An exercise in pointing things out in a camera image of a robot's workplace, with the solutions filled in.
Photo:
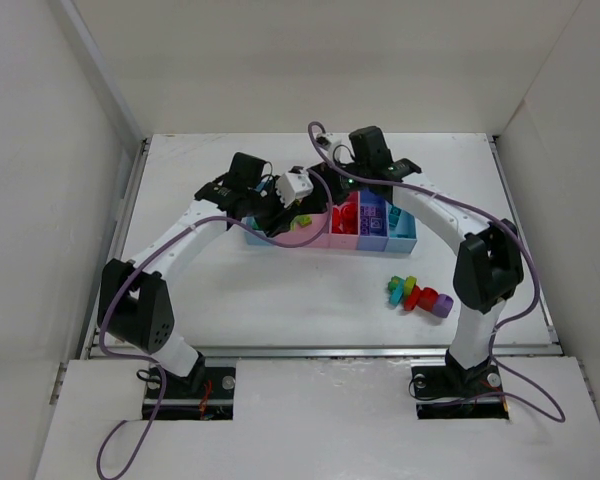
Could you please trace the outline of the lime green lego brick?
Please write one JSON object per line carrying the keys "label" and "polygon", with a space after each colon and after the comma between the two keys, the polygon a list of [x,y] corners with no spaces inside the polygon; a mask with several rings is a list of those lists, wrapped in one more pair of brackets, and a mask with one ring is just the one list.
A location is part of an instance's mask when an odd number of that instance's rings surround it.
{"label": "lime green lego brick", "polygon": [[312,223],[313,221],[310,215],[298,215],[293,219],[291,229],[304,229],[311,226]]}

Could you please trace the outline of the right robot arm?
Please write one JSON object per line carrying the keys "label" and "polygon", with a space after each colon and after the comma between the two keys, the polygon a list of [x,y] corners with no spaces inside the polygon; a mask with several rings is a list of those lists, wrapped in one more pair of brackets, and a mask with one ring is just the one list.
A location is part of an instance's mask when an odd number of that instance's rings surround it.
{"label": "right robot arm", "polygon": [[310,141],[339,187],[367,186],[435,233],[456,257],[452,285],[460,301],[455,336],[442,369],[455,390],[469,387],[492,364],[496,325],[524,278],[524,248],[514,224],[442,194],[408,159],[395,160],[376,126],[352,132],[352,160],[324,126],[308,126]]}

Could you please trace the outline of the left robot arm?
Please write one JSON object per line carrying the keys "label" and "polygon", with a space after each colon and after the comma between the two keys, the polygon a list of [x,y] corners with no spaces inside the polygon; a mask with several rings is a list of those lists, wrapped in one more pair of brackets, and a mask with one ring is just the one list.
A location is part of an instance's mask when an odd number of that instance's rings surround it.
{"label": "left robot arm", "polygon": [[205,360],[177,330],[170,285],[243,218],[275,217],[313,191],[301,167],[263,182],[265,165],[257,157],[235,154],[228,172],[201,187],[158,240],[127,261],[110,260],[102,271],[100,334],[132,345],[191,390],[202,381]]}

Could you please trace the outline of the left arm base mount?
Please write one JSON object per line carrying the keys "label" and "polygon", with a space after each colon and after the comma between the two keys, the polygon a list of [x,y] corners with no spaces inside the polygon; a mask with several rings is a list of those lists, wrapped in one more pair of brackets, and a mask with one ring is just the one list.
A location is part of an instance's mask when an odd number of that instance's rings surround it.
{"label": "left arm base mount", "polygon": [[199,383],[166,373],[166,388],[156,420],[228,421],[233,419],[234,366],[207,366]]}

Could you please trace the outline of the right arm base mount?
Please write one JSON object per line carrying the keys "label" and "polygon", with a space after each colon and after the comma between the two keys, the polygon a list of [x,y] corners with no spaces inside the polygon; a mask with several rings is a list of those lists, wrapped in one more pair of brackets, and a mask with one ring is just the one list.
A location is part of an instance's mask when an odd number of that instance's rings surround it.
{"label": "right arm base mount", "polygon": [[496,366],[466,383],[445,365],[415,365],[411,374],[409,393],[419,420],[509,419]]}

